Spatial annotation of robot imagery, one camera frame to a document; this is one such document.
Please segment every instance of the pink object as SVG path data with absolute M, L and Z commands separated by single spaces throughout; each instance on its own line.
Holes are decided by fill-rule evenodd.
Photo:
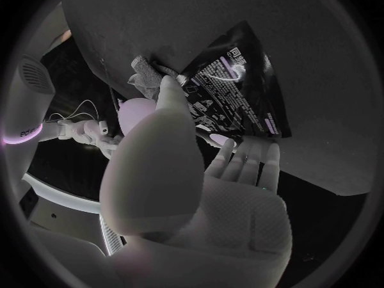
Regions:
M 25 138 L 20 138 L 20 139 L 16 139 L 16 140 L 3 139 L 3 141 L 6 144 L 20 144 L 20 143 L 24 143 L 24 142 L 27 142 L 27 141 L 33 139 L 35 136 L 37 136 L 41 132 L 42 129 L 43 129 L 43 124 L 38 126 L 38 128 L 35 131 L 33 131 L 31 133 L 31 135 L 26 136 Z
M 156 102 L 146 98 L 129 99 L 120 104 L 118 122 L 124 136 L 155 110 Z
M 222 136 L 220 134 L 210 134 L 209 137 L 214 140 L 217 144 L 220 144 L 221 146 L 224 145 L 225 141 L 228 140 L 228 138 L 226 136 Z

